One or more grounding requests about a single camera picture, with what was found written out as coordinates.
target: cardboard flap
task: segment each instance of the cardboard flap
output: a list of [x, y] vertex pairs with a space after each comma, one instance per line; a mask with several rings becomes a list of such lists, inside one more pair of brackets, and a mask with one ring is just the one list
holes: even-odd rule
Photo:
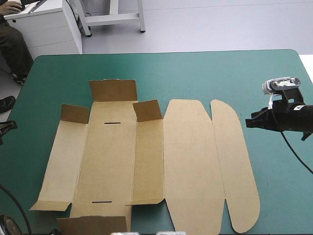
[[70, 202], [47, 202], [47, 201], [37, 201], [30, 211], [57, 211], [65, 212]]
[[214, 128], [201, 102], [171, 100], [163, 129], [165, 199], [224, 199]]
[[110, 235], [126, 232], [126, 220], [122, 216], [86, 216], [57, 219], [63, 235]]
[[155, 204], [159, 204], [163, 200], [164, 200], [164, 198], [143, 200], [143, 201], [133, 201], [132, 203], [128, 204], [127, 206], [155, 205]]
[[218, 235], [224, 209], [220, 199], [166, 199], [176, 231], [188, 235]]
[[88, 108], [69, 104], [62, 104], [61, 120], [87, 124]]
[[49, 205], [51, 202], [73, 202], [88, 127], [88, 124], [60, 121], [38, 201]]
[[89, 81], [94, 101], [136, 101], [137, 88], [134, 80], [108, 79]]
[[163, 122], [157, 100], [134, 103], [133, 106], [138, 120], [133, 202], [142, 201], [143, 204], [143, 201], [164, 198]]
[[256, 187], [240, 120], [228, 104], [211, 102], [216, 146], [231, 223], [235, 231], [248, 231], [260, 213]]
[[217, 235], [225, 195], [211, 119], [198, 100], [171, 100], [163, 128], [164, 194], [175, 229]]
[[162, 119], [157, 100], [134, 103], [133, 106], [138, 122]]
[[233, 229], [242, 234], [250, 230], [259, 218], [260, 199], [227, 199]]
[[132, 207], [126, 207], [125, 203], [73, 203], [70, 217], [80, 216], [122, 216], [126, 218], [126, 228], [123, 231], [131, 230]]

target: white drawer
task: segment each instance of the white drawer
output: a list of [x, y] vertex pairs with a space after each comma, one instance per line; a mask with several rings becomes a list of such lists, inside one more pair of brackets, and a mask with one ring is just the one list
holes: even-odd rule
[[74, 40], [68, 26], [23, 34], [27, 47], [38, 47]]
[[8, 22], [10, 26], [18, 29], [23, 34], [68, 26], [63, 11], [11, 19]]
[[29, 52], [33, 59], [40, 55], [64, 55], [64, 54], [80, 54], [75, 41], [50, 44], [40, 47], [31, 47]]

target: person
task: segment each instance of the person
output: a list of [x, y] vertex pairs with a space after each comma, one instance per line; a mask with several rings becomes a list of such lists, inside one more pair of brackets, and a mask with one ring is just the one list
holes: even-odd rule
[[[4, 18], [5, 15], [20, 13], [21, 9], [19, 2], [0, 0], [0, 51], [11, 69], [14, 81], [24, 85], [34, 61], [22, 34]], [[11, 110], [14, 103], [14, 96], [0, 99], [0, 114]]]

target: white floor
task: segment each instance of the white floor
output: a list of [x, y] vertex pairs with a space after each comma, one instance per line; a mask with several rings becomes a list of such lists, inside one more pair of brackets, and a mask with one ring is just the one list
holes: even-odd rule
[[[86, 11], [107, 11], [105, 0], [84, 0]], [[143, 0], [146, 33], [139, 25], [97, 26], [83, 38], [84, 53], [149, 53], [294, 49], [313, 79], [313, 0]], [[120, 13], [136, 0], [120, 0]], [[0, 71], [0, 98], [20, 87]], [[0, 114], [0, 121], [9, 112]]]

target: black shoe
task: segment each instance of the black shoe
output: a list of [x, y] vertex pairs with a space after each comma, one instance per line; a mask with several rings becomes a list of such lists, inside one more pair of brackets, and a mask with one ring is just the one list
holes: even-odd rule
[[15, 104], [14, 96], [9, 96], [4, 99], [0, 99], [0, 114], [11, 110], [14, 104]]
[[19, 83], [21, 86], [24, 85], [27, 76], [25, 76], [25, 75], [16, 75], [16, 74], [14, 74], [14, 73], [12, 73], [11, 75], [12, 75], [12, 78], [13, 78], [13, 80], [14, 80], [15, 82]]

